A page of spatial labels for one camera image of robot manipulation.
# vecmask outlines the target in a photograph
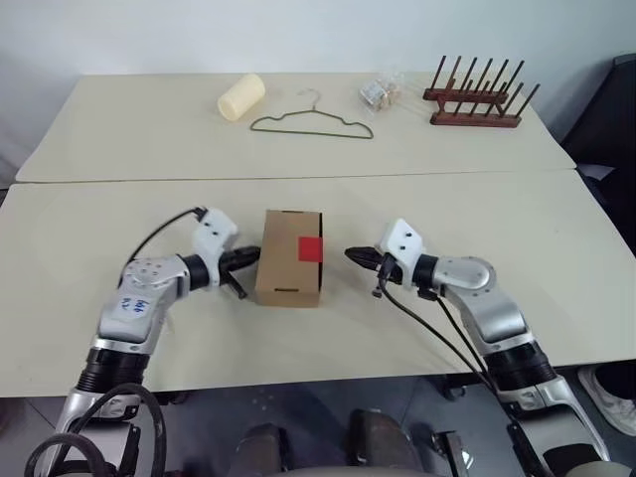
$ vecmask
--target sneaker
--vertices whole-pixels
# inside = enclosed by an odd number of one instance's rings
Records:
[[[636,436],[636,405],[634,405],[634,401],[608,393],[596,378],[596,368],[596,366],[579,368],[578,380],[607,422],[623,434]]]

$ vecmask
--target gray floor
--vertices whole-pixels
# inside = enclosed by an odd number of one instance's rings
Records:
[[[571,382],[612,457],[636,466],[636,438],[609,427],[577,382]],[[12,415],[0,433],[2,475],[22,474],[29,452],[52,432],[62,403],[61,397],[0,400],[0,405],[10,406]],[[287,429],[296,467],[343,465],[343,440],[350,412],[356,408],[380,409],[399,421],[413,436],[429,471],[449,475],[445,461],[427,446],[430,431],[457,430],[475,457],[471,476],[523,475],[505,430],[506,418],[483,387],[470,387],[466,397],[449,402],[428,379],[417,377],[194,392],[186,403],[164,407],[168,468],[224,476],[243,433],[266,421]],[[152,427],[146,413],[137,421],[143,433],[138,475],[148,475]]]

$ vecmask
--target white wall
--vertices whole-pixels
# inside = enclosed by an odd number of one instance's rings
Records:
[[[526,60],[567,132],[636,51],[634,0],[0,0],[0,157],[38,144],[82,74],[434,70],[442,54]]]

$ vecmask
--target cardboard box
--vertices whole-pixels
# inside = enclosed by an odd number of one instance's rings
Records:
[[[322,284],[322,214],[267,211],[256,301],[265,306],[318,306]]]

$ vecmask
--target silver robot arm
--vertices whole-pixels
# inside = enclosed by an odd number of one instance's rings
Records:
[[[376,250],[353,247],[345,254],[381,279],[417,288],[422,298],[443,296],[459,310],[498,400],[514,417],[508,431],[529,475],[554,477],[564,474],[563,466],[609,460],[600,435],[517,303],[499,287],[490,263],[424,254],[420,235],[403,220],[387,229]]]
[[[229,272],[254,263],[259,249],[244,247],[229,251],[237,235],[238,228],[228,216],[219,210],[209,210],[194,234],[195,254],[140,258],[125,266],[119,287],[101,311],[86,365],[67,396],[56,433],[69,431],[76,420],[115,386],[141,384],[167,312],[177,300],[198,288],[212,289],[225,283],[238,286]],[[126,447],[128,443],[134,444],[133,426],[126,421],[137,414],[139,405],[137,396],[114,397],[83,432],[117,470],[135,464],[126,461],[126,455],[130,455]],[[58,452],[58,448],[52,448],[45,454],[40,475],[51,474]]]

